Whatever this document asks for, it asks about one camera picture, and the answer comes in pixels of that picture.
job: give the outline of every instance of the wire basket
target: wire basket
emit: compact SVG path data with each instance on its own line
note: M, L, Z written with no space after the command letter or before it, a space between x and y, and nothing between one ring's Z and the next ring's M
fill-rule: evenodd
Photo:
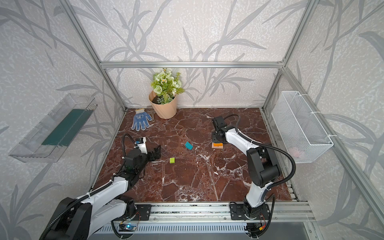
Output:
M94 97L66 95L9 155L22 162L57 162L96 107Z
M316 113L298 91L282 91L272 117L296 163L313 162L333 146Z

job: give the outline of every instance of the blue block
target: blue block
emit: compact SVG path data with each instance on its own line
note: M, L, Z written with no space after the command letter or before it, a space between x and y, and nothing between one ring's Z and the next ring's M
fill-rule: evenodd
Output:
M193 146L189 142L186 142L185 147L188 148L189 150L192 150L193 148Z

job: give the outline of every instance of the leaf pattern wallpaper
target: leaf pattern wallpaper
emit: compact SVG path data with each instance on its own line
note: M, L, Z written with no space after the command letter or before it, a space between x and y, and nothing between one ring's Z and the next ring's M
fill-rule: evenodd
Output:
M384 196L384 1L320 1L288 62L298 82ZM280 91L292 90L282 78ZM384 230L332 150L298 164L294 182L328 239L384 239Z
M0 239L38 239L57 204L89 190L123 116L57 1L0 1ZM10 150L68 93L98 107L57 163Z
M102 61L281 61L307 0L71 3ZM158 71L117 68L108 73L127 106L146 106L149 83ZM262 106L277 73L231 68L176 71L186 89L179 107Z

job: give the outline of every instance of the glove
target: glove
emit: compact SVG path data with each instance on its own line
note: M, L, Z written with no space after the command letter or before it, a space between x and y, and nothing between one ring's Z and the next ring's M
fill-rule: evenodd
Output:
M152 117L144 111L144 108L137 109L136 115L133 117L132 130L136 129L136 131L145 130L145 128L149 127L149 121L152 121Z

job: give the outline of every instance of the flower pot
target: flower pot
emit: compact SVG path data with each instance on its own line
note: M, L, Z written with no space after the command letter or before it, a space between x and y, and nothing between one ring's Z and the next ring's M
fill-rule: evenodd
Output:
M176 107L177 107L177 95L176 97L170 102L166 104L155 104L152 102L152 100L157 96L157 94L152 91L149 94L149 101L152 104L153 109L157 113L157 115L160 118L163 119L169 119L176 115Z

